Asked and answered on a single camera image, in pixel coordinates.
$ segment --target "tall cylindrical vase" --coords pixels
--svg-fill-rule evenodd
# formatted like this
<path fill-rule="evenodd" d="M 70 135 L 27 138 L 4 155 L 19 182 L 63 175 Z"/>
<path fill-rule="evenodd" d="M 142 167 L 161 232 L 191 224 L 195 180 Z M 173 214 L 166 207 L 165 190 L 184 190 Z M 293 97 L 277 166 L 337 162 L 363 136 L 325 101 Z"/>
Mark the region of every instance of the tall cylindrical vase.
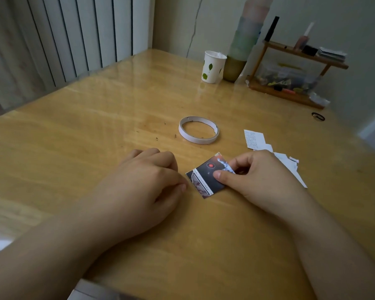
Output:
<path fill-rule="evenodd" d="M 224 66 L 224 80 L 235 82 L 260 36 L 273 0 L 247 0 Z"/>

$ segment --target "fingernail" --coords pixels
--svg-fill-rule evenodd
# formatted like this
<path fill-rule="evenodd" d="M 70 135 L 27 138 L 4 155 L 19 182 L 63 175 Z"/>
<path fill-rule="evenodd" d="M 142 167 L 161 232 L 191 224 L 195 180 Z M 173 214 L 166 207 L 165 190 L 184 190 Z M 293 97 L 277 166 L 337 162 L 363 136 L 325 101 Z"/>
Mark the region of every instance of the fingernail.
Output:
<path fill-rule="evenodd" d="M 220 176 L 221 176 L 221 171 L 220 170 L 216 170 L 214 173 L 213 173 L 213 176 L 215 179 L 219 179 Z"/>
<path fill-rule="evenodd" d="M 182 192 L 184 192 L 186 190 L 186 185 L 185 184 L 180 184 L 179 187 L 181 188 Z"/>

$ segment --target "small bottle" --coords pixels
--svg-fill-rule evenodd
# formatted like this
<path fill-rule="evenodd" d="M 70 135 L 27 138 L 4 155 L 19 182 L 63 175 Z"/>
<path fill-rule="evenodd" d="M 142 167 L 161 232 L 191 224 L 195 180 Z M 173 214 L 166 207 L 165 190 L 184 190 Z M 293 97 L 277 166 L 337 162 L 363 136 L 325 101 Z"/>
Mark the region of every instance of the small bottle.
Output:
<path fill-rule="evenodd" d="M 310 37 L 308 37 L 312 27 L 314 26 L 315 22 L 311 22 L 308 26 L 307 30 L 305 31 L 304 35 L 302 35 L 299 40 L 297 40 L 296 45 L 294 46 L 294 50 L 303 50 L 303 48 L 307 45 L 308 40 L 310 40 Z"/>

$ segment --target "person's left hand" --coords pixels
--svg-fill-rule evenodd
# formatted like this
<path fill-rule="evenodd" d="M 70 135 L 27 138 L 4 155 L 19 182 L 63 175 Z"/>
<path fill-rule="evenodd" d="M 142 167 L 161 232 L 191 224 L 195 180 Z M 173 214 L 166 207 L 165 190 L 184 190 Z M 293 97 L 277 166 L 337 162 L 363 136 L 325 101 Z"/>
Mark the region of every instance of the person's left hand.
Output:
<path fill-rule="evenodd" d="M 133 150 L 74 213 L 95 242 L 111 247 L 163 221 L 186 187 L 171 152 Z"/>

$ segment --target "wooden shelf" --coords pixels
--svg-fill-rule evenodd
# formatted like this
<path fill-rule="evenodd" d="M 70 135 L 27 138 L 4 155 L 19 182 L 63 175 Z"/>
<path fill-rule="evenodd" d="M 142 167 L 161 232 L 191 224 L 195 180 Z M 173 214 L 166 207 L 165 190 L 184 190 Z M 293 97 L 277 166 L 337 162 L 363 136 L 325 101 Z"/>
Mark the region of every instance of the wooden shelf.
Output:
<path fill-rule="evenodd" d="M 260 83 L 257 82 L 256 79 L 253 79 L 250 82 L 249 88 L 252 89 L 252 90 L 260 91 L 260 92 L 263 92 L 265 94 L 273 95 L 273 96 L 276 96 L 276 97 L 279 97 L 279 98 L 282 98 L 282 99 L 285 99 L 285 100 L 289 100 L 289 101 L 297 102 L 297 103 L 304 104 L 304 105 L 307 105 L 307 106 L 311 106 L 311 107 L 317 108 L 319 110 L 324 109 L 323 106 L 318 105 L 318 104 L 314 103 L 313 101 L 311 101 L 310 98 L 308 97 L 308 95 L 290 94 L 290 93 L 286 93 L 284 91 L 277 91 L 277 90 L 274 90 L 270 86 L 261 85 Z"/>
<path fill-rule="evenodd" d="M 272 48 L 274 50 L 279 50 L 279 51 L 283 51 L 283 52 L 288 53 L 288 54 L 297 55 L 299 57 L 310 59 L 310 60 L 317 61 L 317 62 L 320 62 L 320 63 L 324 63 L 324 64 L 329 65 L 329 66 L 339 67 L 339 68 L 344 69 L 344 70 L 349 68 L 349 66 L 346 65 L 345 63 L 341 63 L 341 62 L 334 61 L 334 60 L 329 60 L 327 58 L 323 58 L 323 57 L 320 57 L 320 56 L 317 56 L 317 55 L 315 55 L 315 56 L 306 55 L 306 54 L 302 53 L 300 50 L 294 50 L 293 47 L 291 47 L 291 46 L 276 43 L 276 42 L 273 42 L 273 41 L 269 41 L 269 42 L 264 41 L 264 45 L 269 47 L 269 48 Z"/>

